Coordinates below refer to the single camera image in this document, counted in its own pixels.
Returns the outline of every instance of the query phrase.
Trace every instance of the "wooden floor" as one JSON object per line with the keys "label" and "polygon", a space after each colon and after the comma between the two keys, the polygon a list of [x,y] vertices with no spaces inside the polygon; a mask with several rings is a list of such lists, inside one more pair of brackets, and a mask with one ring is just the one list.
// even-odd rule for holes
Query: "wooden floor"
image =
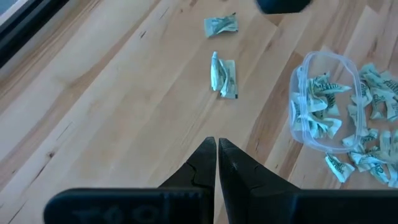
{"label": "wooden floor", "polygon": [[[206,39],[203,19],[237,12]],[[72,187],[156,187],[207,136],[224,137],[306,189],[340,184],[287,122],[292,70],[312,50],[398,75],[398,1],[317,0],[263,16],[242,0],[71,0],[0,70],[0,223],[42,223]],[[239,99],[210,91],[214,50],[236,61]],[[215,222],[227,223],[217,181]]]}

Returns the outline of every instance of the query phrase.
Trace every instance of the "plastic container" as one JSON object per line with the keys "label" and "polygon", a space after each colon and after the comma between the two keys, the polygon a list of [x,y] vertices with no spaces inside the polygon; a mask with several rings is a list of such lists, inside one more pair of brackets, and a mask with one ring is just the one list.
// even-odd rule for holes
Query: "plastic container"
{"label": "plastic container", "polygon": [[[313,138],[310,133],[310,125],[308,119],[301,118],[301,130],[294,129],[295,124],[295,105],[293,103],[293,94],[300,94],[299,108],[301,114],[308,114],[307,109],[307,80],[310,78],[315,78],[324,73],[330,72],[330,77],[328,81],[330,83],[339,83],[342,85],[350,86],[351,89],[342,93],[335,94],[336,105],[338,107],[339,116],[327,115],[329,118],[337,118],[342,120],[341,127],[335,134],[335,136],[330,139],[328,136],[324,138]],[[353,119],[349,116],[347,111],[348,105],[353,105],[351,97],[361,96],[361,88],[359,82],[359,75],[355,64],[337,54],[330,52],[310,52],[304,58],[303,63],[298,66],[290,78],[290,91],[289,91],[289,121],[290,121],[290,131],[293,138],[302,142],[305,145],[318,149],[320,151],[330,152],[330,153],[344,153],[353,150],[360,140],[360,132],[362,126],[362,120],[364,116],[364,110],[361,102],[358,103],[357,117],[354,125]],[[344,146],[341,140],[355,135],[353,145]]]}

